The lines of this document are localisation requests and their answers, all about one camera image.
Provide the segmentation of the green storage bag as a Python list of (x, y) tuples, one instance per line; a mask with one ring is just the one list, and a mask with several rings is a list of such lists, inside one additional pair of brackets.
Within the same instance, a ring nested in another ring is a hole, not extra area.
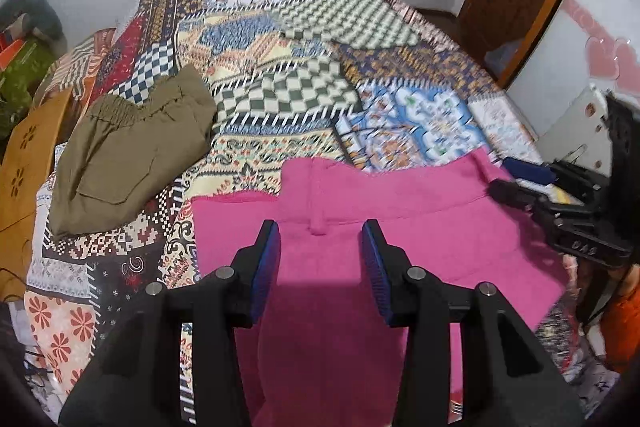
[(16, 39), (1, 52), (0, 136), (6, 139), (32, 106), (32, 96), (54, 62), (37, 38)]

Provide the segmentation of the white sliding wardrobe door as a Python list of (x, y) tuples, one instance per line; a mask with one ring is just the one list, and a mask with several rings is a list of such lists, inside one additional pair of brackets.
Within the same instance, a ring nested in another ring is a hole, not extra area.
[(639, 0), (562, 0), (508, 95), (541, 136), (590, 83), (639, 103)]

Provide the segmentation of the pink pants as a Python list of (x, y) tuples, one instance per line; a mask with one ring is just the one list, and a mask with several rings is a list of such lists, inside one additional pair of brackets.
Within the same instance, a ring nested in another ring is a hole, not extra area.
[(484, 150), (439, 167), (367, 173), (323, 158), (285, 161), (276, 195), (192, 199), (198, 269), (228, 265), (276, 222), (281, 254), (264, 314), (236, 336), (256, 426), (386, 426), (405, 358), (388, 326), (385, 291), (364, 234), (384, 239), (439, 280), (495, 284), (529, 326), (565, 291), (567, 275), (535, 223), (487, 192), (503, 177)]

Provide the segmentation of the orange garment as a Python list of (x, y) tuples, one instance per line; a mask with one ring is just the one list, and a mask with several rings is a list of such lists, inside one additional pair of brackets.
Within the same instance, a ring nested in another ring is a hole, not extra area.
[(639, 349), (639, 269), (634, 267), (603, 312), (600, 331), (605, 344), (605, 366), (624, 373)]

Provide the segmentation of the olive green pants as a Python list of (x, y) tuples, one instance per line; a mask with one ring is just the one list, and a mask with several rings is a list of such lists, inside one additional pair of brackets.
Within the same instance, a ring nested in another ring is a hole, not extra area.
[(140, 105), (107, 93), (56, 167), (49, 227), (56, 239), (126, 225), (210, 149), (216, 103), (193, 66), (160, 77)]

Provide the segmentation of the patchwork patterned bedspread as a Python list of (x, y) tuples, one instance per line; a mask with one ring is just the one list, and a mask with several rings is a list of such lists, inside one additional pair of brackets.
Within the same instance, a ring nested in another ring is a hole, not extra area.
[[(323, 158), (367, 173), (445, 166), (484, 150), (538, 161), (532, 138), (485, 69), (400, 0), (139, 0), (110, 44), (89, 39), (47, 77), (91, 106), (111, 93), (140, 105), (158, 78), (200, 72), (217, 106), (209, 151), (134, 220), (56, 239), (53, 186), (37, 196), (28, 273), (30, 327), (64, 404), (145, 284), (202, 274), (192, 199), (276, 195), (285, 161)], [(539, 325), (561, 374), (595, 358), (565, 287)]]

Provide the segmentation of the white device box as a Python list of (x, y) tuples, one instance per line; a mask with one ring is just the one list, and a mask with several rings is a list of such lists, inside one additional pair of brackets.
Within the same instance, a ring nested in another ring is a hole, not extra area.
[(593, 83), (585, 87), (566, 112), (536, 142), (545, 161), (564, 160), (611, 174), (612, 144), (606, 127), (605, 96)]

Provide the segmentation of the white printed cloth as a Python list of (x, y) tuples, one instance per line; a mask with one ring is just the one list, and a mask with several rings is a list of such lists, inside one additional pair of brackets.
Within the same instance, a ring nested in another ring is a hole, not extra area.
[(585, 417), (600, 407), (619, 379), (619, 373), (610, 371), (595, 358), (578, 361), (565, 374), (565, 380), (578, 396)]

